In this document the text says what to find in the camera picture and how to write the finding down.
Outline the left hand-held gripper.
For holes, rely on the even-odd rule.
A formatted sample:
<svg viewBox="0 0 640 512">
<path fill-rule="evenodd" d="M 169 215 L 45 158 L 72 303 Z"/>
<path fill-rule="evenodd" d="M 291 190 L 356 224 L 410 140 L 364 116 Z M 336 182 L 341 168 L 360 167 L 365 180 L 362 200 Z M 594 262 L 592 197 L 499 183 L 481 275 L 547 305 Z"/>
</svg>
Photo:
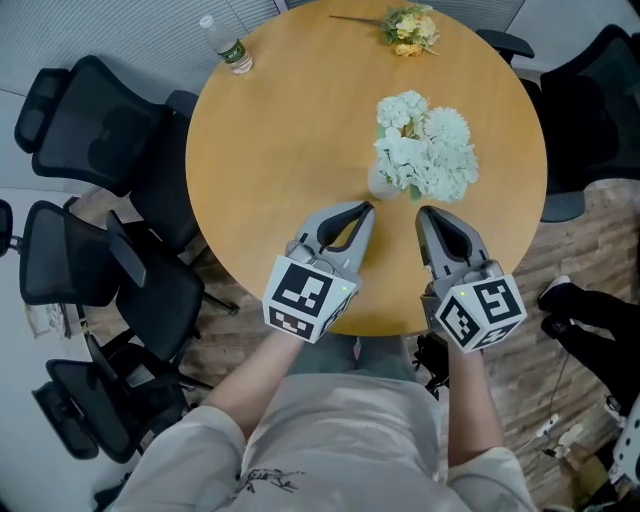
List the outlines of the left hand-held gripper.
<svg viewBox="0 0 640 512">
<path fill-rule="evenodd" d="M 274 263 L 262 299 L 267 325 L 316 343 L 346 311 L 361 286 L 358 276 L 373 233 L 369 201 L 342 202 L 310 215 L 298 240 Z M 344 242 L 335 242 L 352 225 Z M 314 249 L 323 249 L 323 257 Z"/>
</svg>

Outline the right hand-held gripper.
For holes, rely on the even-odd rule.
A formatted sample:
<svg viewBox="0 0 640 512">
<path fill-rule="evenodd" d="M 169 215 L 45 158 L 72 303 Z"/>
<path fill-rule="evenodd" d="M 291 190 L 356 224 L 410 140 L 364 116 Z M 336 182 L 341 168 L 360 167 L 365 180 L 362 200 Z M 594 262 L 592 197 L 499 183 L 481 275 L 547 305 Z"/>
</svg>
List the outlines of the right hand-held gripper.
<svg viewBox="0 0 640 512">
<path fill-rule="evenodd" d="M 452 213 L 421 207 L 415 227 L 423 266 L 434 279 L 421 296 L 428 329 L 446 335 L 463 353 L 504 341 L 527 317 L 513 276 L 497 261 L 486 261 L 479 233 Z M 447 276 L 449 266 L 476 263 Z"/>
</svg>

